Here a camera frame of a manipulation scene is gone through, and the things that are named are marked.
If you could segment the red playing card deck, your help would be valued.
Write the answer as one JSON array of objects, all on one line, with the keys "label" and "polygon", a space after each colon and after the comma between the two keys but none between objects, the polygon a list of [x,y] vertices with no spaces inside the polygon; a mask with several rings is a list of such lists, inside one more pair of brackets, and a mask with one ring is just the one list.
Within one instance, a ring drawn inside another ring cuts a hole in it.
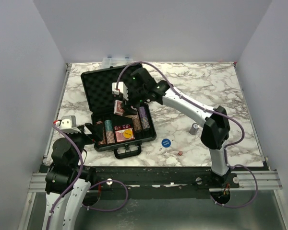
[{"label": "red playing card deck", "polygon": [[123,116],[124,109],[122,108],[122,105],[123,105],[123,101],[115,100],[113,114]]}]

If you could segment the black poker set case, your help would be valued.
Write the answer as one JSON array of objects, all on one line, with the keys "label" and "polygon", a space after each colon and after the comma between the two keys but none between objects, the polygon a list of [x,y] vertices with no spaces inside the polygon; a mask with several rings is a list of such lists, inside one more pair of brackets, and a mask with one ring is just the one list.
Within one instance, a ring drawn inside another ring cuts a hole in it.
[{"label": "black poker set case", "polygon": [[[142,106],[145,107],[145,111],[150,124],[149,130],[143,130],[136,133],[133,127],[132,116],[120,116],[113,114],[115,100],[121,98],[117,95],[113,95],[111,91],[111,85],[113,82],[120,80],[125,83],[128,88],[128,93],[131,95],[132,90],[136,87],[135,82],[131,78],[131,73],[141,68],[141,64],[136,64],[127,69],[123,66],[111,67],[107,69],[88,71],[81,74],[81,80],[84,87],[84,92],[88,102],[89,110],[91,111],[91,119],[93,125],[101,120],[103,123],[105,120],[110,119],[113,125],[113,132],[115,143],[99,146],[98,142],[95,142],[94,148],[97,151],[111,150],[117,159],[124,159],[133,156],[137,156],[142,152],[141,144],[155,140],[156,130],[152,121],[150,109],[147,103]],[[121,126],[130,124],[134,133],[134,140],[117,142],[114,126]]]}]

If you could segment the purple grey chip stack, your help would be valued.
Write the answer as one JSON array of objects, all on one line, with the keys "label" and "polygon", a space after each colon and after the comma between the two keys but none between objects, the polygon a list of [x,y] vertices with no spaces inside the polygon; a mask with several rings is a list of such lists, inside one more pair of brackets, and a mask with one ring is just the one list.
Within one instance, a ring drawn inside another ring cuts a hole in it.
[{"label": "purple grey chip stack", "polygon": [[193,123],[190,130],[189,130],[189,133],[191,135],[196,135],[198,130],[199,130],[199,125],[197,123]]}]

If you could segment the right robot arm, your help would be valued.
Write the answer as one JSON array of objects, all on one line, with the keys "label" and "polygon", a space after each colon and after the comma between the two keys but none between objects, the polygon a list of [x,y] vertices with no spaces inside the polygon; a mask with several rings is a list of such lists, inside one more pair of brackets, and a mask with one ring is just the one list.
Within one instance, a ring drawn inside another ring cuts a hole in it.
[{"label": "right robot arm", "polygon": [[168,80],[156,82],[143,67],[131,73],[136,88],[128,98],[128,104],[136,107],[144,101],[157,102],[176,109],[191,118],[202,128],[201,142],[209,149],[212,161],[211,182],[221,188],[228,183],[229,166],[225,157],[225,146],[229,137],[230,125],[224,107],[213,108],[201,104],[183,94]]}]

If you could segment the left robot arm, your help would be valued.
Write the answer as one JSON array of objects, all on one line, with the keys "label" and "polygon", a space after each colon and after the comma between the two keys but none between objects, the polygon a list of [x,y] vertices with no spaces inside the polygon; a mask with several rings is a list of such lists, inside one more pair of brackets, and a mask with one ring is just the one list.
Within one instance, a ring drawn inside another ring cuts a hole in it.
[{"label": "left robot arm", "polygon": [[52,146],[52,164],[46,174],[44,230],[72,230],[88,189],[96,186],[94,169],[84,167],[86,145],[104,140],[102,124],[77,126],[70,118],[56,120],[53,128],[62,134]]}]

